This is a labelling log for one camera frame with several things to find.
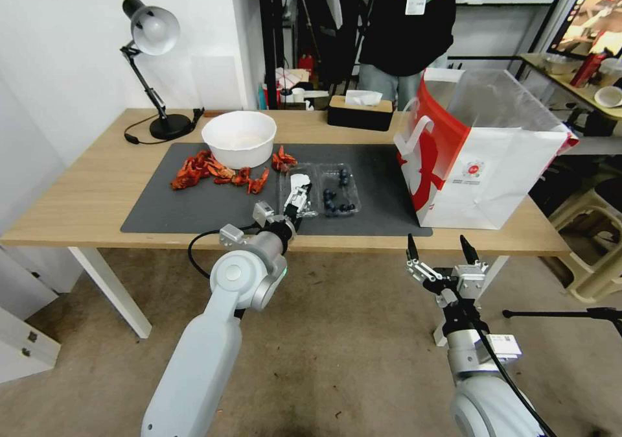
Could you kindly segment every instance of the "bottle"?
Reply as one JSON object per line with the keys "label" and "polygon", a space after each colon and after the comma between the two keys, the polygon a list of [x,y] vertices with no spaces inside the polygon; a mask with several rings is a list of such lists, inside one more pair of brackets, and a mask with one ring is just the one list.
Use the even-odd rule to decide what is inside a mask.
{"label": "bottle", "polygon": [[570,81],[570,85],[576,88],[585,87],[589,79],[592,78],[594,73],[601,66],[604,59],[613,56],[613,53],[608,49],[605,49],[602,53],[590,53],[581,67]]}

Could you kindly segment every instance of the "black shirt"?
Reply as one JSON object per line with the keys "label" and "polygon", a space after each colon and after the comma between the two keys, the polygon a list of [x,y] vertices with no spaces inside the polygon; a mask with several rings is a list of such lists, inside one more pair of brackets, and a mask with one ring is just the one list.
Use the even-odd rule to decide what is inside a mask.
{"label": "black shirt", "polygon": [[387,74],[417,74],[454,42],[455,0],[427,0],[421,16],[407,16],[406,0],[374,0],[360,62]]}

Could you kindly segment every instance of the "wooden tissue box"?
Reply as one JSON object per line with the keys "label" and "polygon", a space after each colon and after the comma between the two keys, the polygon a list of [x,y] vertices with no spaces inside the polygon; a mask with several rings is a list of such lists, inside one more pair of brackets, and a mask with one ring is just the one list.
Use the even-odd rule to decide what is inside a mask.
{"label": "wooden tissue box", "polygon": [[380,100],[376,106],[348,105],[343,95],[334,95],[328,105],[331,126],[388,131],[393,116],[393,103]]}

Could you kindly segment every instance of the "wooden table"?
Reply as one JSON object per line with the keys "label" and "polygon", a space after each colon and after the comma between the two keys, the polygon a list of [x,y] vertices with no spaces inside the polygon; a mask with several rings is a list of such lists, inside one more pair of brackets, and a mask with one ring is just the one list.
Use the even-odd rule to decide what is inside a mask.
{"label": "wooden table", "polygon": [[622,119],[622,108],[605,108],[604,106],[601,106],[598,103],[596,103],[596,100],[594,100],[594,94],[596,94],[596,91],[600,87],[588,84],[585,87],[576,88],[570,85],[570,81],[574,77],[574,74],[555,75],[555,74],[548,73],[544,69],[544,59],[542,58],[542,53],[524,53],[524,54],[521,54],[520,57],[522,58],[524,62],[529,64],[533,69],[538,71],[540,74],[551,79],[558,86],[570,92],[580,101],[587,103],[593,109],[601,113],[603,116],[609,119],[613,119],[615,121],[620,121]]}
{"label": "wooden table", "polygon": [[[190,111],[180,111],[192,117]],[[123,130],[154,113],[126,110],[67,169],[48,191],[8,230],[3,244],[67,246],[141,338],[151,330],[149,321],[112,272],[97,248],[186,249],[194,235],[122,233],[125,221],[153,171],[170,144],[133,145]],[[329,126],[325,112],[267,112],[278,125],[277,143],[393,143],[400,113],[394,115],[389,132]],[[209,118],[202,118],[189,136],[177,142],[201,142],[200,130]],[[148,124],[134,128],[142,140],[151,140]],[[417,239],[421,252],[461,251],[464,234],[480,253],[500,255],[491,267],[490,281],[508,255],[560,255],[570,249],[546,217],[526,197],[500,230],[434,229],[431,237]],[[403,252],[405,237],[394,236],[298,236],[293,251]],[[222,249],[218,236],[205,237],[196,249]]]}

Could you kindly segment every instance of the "black desk mat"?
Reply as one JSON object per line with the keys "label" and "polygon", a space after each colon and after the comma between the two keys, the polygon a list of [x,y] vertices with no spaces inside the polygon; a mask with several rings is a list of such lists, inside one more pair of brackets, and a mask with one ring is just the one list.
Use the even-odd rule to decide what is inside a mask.
{"label": "black desk mat", "polygon": [[[207,147],[203,143],[172,144],[121,226],[125,233],[201,233],[227,223],[251,224],[253,206],[265,200],[277,210],[279,177],[270,176],[259,195],[247,195],[246,186],[214,184],[211,178],[198,185],[173,191],[170,182],[186,158]],[[356,181],[361,210],[353,217],[306,218],[303,235],[415,236],[432,235],[421,228],[396,159],[393,145],[287,144],[285,151],[300,162],[348,163]],[[253,169],[257,178],[263,167]]]}

